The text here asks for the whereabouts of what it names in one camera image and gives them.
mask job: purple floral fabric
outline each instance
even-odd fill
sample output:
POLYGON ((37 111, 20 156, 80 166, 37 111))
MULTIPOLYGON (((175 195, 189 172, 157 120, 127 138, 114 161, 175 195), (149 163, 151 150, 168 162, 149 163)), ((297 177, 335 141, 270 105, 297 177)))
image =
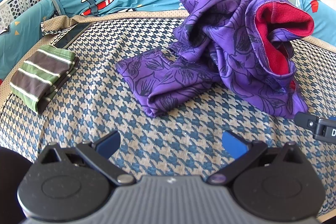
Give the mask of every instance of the purple floral fabric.
MULTIPOLYGON (((277 75, 269 66, 255 25, 256 11, 268 2, 287 0, 180 0, 189 16, 174 29, 168 60, 150 50, 116 64, 130 89, 150 117, 159 116, 222 81, 230 90, 262 111, 293 118, 307 105, 292 88, 295 64, 277 75)), ((275 48, 294 54, 290 40, 302 38, 285 28, 274 28, 268 39, 275 48)))

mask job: white plastic basket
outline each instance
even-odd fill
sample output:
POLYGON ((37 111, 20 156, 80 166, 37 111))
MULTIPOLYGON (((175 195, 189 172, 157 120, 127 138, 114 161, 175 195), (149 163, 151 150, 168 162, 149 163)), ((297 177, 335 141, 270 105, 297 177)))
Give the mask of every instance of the white plastic basket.
POLYGON ((40 0, 5 0, 0 4, 0 31, 40 0))

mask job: striped cloth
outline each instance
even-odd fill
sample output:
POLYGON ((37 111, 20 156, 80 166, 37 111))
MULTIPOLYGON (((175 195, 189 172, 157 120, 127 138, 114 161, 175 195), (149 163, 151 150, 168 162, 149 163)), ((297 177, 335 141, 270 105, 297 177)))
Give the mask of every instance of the striped cloth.
POLYGON ((41 114, 76 72, 78 62, 74 52, 43 45, 14 73, 10 89, 27 107, 41 114))

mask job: smartphone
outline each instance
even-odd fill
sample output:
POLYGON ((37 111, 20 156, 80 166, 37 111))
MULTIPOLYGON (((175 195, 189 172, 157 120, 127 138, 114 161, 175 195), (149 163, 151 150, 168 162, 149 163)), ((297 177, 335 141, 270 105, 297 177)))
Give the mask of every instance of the smartphone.
POLYGON ((87 30, 92 25, 92 22, 89 23, 77 23, 67 34, 62 37, 54 45, 56 48, 68 48, 70 44, 75 41, 85 30, 87 30))

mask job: folded purple cloth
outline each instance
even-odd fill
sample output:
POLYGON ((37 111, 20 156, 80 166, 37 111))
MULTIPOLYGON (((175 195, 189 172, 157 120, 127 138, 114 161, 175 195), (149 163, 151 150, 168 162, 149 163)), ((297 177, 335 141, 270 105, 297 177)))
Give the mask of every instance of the folded purple cloth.
POLYGON ((180 1, 190 15, 173 31, 175 62, 155 49, 116 64, 147 115, 159 116, 220 81, 271 115, 307 111, 289 41, 313 32, 310 15, 287 0, 180 1))

